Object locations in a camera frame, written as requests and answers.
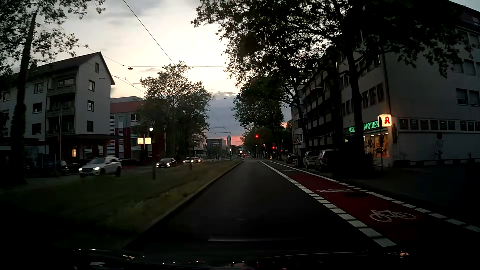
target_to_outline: white suv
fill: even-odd
[[[88,164],[78,169],[80,177],[87,175],[114,174],[120,177],[122,166],[116,157],[98,157],[92,159]]]

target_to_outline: curb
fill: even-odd
[[[174,213],[176,213],[177,211],[179,211],[182,207],[184,207],[188,202],[194,200],[197,196],[199,196],[205,189],[207,189],[209,186],[211,186],[213,183],[215,183],[218,179],[220,179],[222,176],[224,176],[225,174],[229,173],[231,170],[233,170],[234,168],[236,168],[237,166],[239,166],[240,164],[242,164],[244,162],[244,160],[242,160],[241,162],[239,162],[237,165],[231,167],[230,169],[228,169],[226,172],[222,173],[221,175],[217,176],[216,178],[214,178],[213,180],[211,180],[210,182],[206,183],[204,186],[202,186],[201,188],[197,189],[197,191],[195,191],[194,193],[188,195],[186,198],[184,198],[183,200],[181,200],[180,202],[178,202],[176,205],[174,205],[173,207],[171,207],[167,212],[165,212],[164,214],[162,214],[161,216],[159,216],[158,218],[154,219],[153,221],[149,222],[148,225],[145,226],[144,228],[144,232],[147,231],[148,229],[150,229],[151,227],[153,227],[155,224],[159,223],[160,221],[164,220],[165,218],[173,215]]]

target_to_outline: sidewalk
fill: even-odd
[[[390,194],[443,215],[461,216],[465,222],[480,225],[480,216],[476,214],[480,206],[477,195],[480,188],[479,167],[384,168],[383,172],[376,167],[371,179],[345,179],[331,172],[301,169],[370,191]]]

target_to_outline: illuminated sign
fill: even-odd
[[[375,129],[375,128],[380,128],[378,121],[372,121],[370,123],[364,124],[363,126],[364,131]],[[348,128],[348,133],[354,133],[354,132],[355,132],[355,126]]]
[[[390,114],[380,114],[377,117],[377,121],[382,119],[382,127],[392,126],[392,116]]]

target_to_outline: red bike lane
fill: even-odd
[[[415,210],[421,206],[412,206],[379,194],[368,194],[367,190],[348,187],[346,183],[339,184],[306,172],[293,171],[274,162],[269,162],[268,165],[334,205],[323,202],[324,206],[340,208],[397,245],[419,242],[434,245],[455,242],[458,238],[465,240],[473,239],[472,236],[478,237],[478,233],[429,215],[431,212]]]

